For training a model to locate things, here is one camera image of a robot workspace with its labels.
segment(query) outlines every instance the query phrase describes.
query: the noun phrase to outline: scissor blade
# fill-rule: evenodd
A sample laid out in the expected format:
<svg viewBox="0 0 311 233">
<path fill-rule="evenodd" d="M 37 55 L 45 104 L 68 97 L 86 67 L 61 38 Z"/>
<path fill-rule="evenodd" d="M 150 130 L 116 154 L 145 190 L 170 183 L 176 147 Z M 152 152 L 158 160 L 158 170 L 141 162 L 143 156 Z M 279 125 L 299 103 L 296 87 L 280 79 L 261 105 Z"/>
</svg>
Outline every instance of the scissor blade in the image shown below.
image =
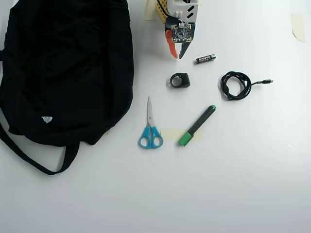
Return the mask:
<svg viewBox="0 0 311 233">
<path fill-rule="evenodd" d="M 151 127 L 155 126 L 150 97 L 148 97 L 148 123 Z"/>
</svg>

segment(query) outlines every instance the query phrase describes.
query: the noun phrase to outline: black fabric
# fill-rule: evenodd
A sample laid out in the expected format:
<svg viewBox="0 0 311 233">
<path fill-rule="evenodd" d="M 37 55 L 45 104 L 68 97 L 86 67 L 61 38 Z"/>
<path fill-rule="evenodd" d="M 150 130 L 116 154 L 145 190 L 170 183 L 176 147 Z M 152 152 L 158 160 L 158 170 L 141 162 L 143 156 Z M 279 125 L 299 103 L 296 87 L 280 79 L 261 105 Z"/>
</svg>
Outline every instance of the black fabric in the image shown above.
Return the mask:
<svg viewBox="0 0 311 233">
<path fill-rule="evenodd" d="M 64 165 L 39 165 L 0 127 L 0 139 L 42 172 L 66 170 L 132 102 L 133 45 L 126 0 L 19 0 L 0 52 L 0 107 L 10 133 L 67 147 Z"/>
</svg>

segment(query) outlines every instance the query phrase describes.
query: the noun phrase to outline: white robot body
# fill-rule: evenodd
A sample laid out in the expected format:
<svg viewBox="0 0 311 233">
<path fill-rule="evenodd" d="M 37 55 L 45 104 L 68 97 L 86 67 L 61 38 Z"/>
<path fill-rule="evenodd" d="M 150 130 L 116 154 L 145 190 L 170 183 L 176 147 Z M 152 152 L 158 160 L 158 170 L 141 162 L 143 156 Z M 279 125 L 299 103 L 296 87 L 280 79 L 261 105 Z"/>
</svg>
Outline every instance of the white robot body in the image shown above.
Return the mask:
<svg viewBox="0 0 311 233">
<path fill-rule="evenodd" d="M 199 0 L 168 0 L 167 9 L 171 16 L 195 23 L 198 15 Z"/>
</svg>

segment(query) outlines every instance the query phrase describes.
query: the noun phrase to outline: backpack handle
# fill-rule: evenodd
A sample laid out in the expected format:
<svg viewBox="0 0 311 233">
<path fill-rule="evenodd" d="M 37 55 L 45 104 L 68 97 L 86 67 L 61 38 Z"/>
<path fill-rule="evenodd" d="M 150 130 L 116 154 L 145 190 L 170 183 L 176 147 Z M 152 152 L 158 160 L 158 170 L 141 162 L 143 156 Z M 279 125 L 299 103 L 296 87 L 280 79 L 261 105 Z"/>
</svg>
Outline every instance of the backpack handle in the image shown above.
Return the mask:
<svg viewBox="0 0 311 233">
<path fill-rule="evenodd" d="M 4 131 L 1 123 L 0 123 L 0 139 L 12 150 L 17 154 L 21 159 L 26 161 L 27 163 L 31 164 L 38 170 L 42 171 L 45 174 L 48 175 L 55 175 L 58 173 L 61 173 L 71 165 L 73 160 L 75 159 L 76 155 L 78 154 L 80 142 L 77 144 L 73 144 L 66 147 L 65 152 L 65 158 L 62 167 L 59 171 L 50 171 L 47 168 L 43 167 L 41 164 L 37 163 L 35 160 L 28 157 L 19 147 L 16 145 L 16 143 L 9 137 L 9 135 Z"/>
</svg>

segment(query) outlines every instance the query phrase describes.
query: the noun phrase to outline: blue scissor handle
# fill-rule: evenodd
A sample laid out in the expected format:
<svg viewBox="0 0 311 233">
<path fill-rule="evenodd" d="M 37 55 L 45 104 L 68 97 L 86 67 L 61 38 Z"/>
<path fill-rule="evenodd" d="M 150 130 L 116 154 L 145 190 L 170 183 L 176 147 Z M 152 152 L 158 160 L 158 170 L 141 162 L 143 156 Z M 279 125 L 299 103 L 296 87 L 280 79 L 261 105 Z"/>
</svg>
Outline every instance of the blue scissor handle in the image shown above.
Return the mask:
<svg viewBox="0 0 311 233">
<path fill-rule="evenodd" d="M 141 143 L 142 139 L 144 139 L 144 138 L 146 138 L 146 140 L 147 140 L 146 146 L 142 145 L 142 143 Z M 158 138 L 160 141 L 159 145 L 155 144 L 156 138 Z M 163 137 L 161 136 L 161 134 L 159 133 L 157 128 L 154 126 L 152 128 L 150 128 L 150 127 L 145 128 L 145 130 L 142 133 L 142 136 L 140 137 L 138 143 L 144 149 L 151 149 L 151 148 L 157 149 L 163 145 L 163 142 L 164 142 Z"/>
<path fill-rule="evenodd" d="M 156 126 L 151 128 L 152 131 L 152 148 L 157 149 L 159 147 L 161 147 L 163 145 L 163 137 L 161 136 L 161 134 L 159 133 L 159 131 L 157 130 Z M 155 139 L 158 138 L 160 141 L 159 145 L 155 144 Z"/>
<path fill-rule="evenodd" d="M 144 146 L 142 145 L 141 141 L 142 139 L 146 138 L 147 140 L 147 145 Z M 142 136 L 140 137 L 139 139 L 139 142 L 140 146 L 144 149 L 150 149 L 151 148 L 151 140 L 150 140 L 150 127 L 146 127 L 144 132 L 142 133 Z"/>
</svg>

